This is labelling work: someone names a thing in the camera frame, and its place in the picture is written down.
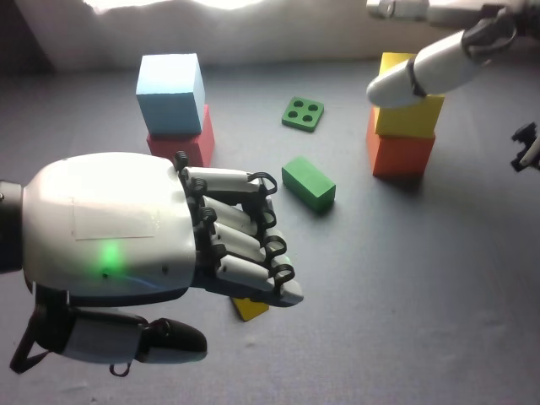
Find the table surface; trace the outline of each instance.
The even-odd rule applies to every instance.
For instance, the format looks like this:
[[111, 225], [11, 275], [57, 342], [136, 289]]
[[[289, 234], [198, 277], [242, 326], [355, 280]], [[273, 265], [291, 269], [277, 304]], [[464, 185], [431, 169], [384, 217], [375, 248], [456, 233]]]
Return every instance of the table surface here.
[[[243, 323], [223, 296], [128, 309], [191, 324], [200, 363], [107, 367], [50, 355], [8, 368], [33, 308], [22, 274], [0, 283], [0, 403], [538, 404], [540, 173], [510, 167], [521, 125], [540, 120], [537, 63], [502, 62], [446, 98], [424, 180], [370, 174], [365, 87], [377, 63], [203, 72], [215, 167], [267, 171], [303, 154], [337, 184], [313, 214], [275, 195], [305, 300]], [[0, 80], [0, 176], [26, 184], [44, 165], [105, 151], [147, 154], [135, 73]], [[294, 95], [319, 100], [314, 133], [282, 127]]]

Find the bright light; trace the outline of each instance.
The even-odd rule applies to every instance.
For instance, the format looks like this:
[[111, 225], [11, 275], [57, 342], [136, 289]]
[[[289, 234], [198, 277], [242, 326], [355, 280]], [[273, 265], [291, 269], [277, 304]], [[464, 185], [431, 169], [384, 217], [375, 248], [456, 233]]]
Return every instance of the bright light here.
[[[169, 2], [170, 0], [83, 0], [97, 14], [102, 14], [105, 11], [113, 8], [121, 7], [141, 7], [149, 4]], [[201, 3], [205, 6], [222, 8], [223, 10], [234, 10], [251, 4], [259, 3], [262, 0], [192, 0], [195, 3]]]

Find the green block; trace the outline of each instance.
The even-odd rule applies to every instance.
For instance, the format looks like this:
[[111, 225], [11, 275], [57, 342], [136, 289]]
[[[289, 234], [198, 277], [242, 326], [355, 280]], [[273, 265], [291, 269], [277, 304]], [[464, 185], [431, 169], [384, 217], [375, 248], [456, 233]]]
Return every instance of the green block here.
[[329, 208], [336, 197], [336, 185], [303, 156], [281, 168], [284, 185], [318, 213]]
[[293, 97], [287, 110], [281, 117], [281, 123], [287, 127], [313, 132], [321, 120], [324, 105], [317, 101]]

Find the green led light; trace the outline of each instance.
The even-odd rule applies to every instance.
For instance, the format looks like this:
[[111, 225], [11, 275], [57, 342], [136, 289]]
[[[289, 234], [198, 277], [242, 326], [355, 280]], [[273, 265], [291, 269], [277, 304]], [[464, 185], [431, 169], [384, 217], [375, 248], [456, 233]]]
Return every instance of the green led light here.
[[118, 240], [104, 241], [100, 248], [98, 269], [105, 277], [123, 273], [124, 257]]

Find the block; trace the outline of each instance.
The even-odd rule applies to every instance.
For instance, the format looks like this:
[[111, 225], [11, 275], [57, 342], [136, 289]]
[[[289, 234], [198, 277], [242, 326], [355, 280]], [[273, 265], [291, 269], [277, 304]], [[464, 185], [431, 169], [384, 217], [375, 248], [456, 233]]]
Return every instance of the block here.
[[[383, 53], [379, 74], [413, 57], [410, 53]], [[375, 108], [375, 133], [382, 137], [432, 138], [444, 95], [429, 95], [424, 101], [401, 108]]]
[[293, 97], [287, 110], [281, 117], [281, 123], [287, 127], [313, 132], [324, 112], [324, 105], [318, 101]]
[[238, 311], [238, 315], [242, 318], [242, 321], [248, 322], [251, 319], [265, 313], [270, 309], [268, 304], [262, 302], [253, 302], [249, 298], [231, 298], [233, 304]]
[[435, 142], [431, 138], [382, 137], [375, 132], [375, 109], [371, 109], [366, 135], [373, 176], [421, 176]]
[[200, 133], [204, 86], [197, 55], [144, 56], [137, 100], [150, 133]]
[[149, 133], [146, 142], [153, 156], [167, 158], [172, 162], [175, 153], [183, 150], [189, 158], [190, 166], [210, 167], [215, 142], [208, 105], [204, 106], [204, 123], [201, 133], [185, 139], [155, 139]]
[[284, 185], [316, 212], [329, 208], [336, 196], [336, 185], [306, 158], [288, 162], [281, 169]]

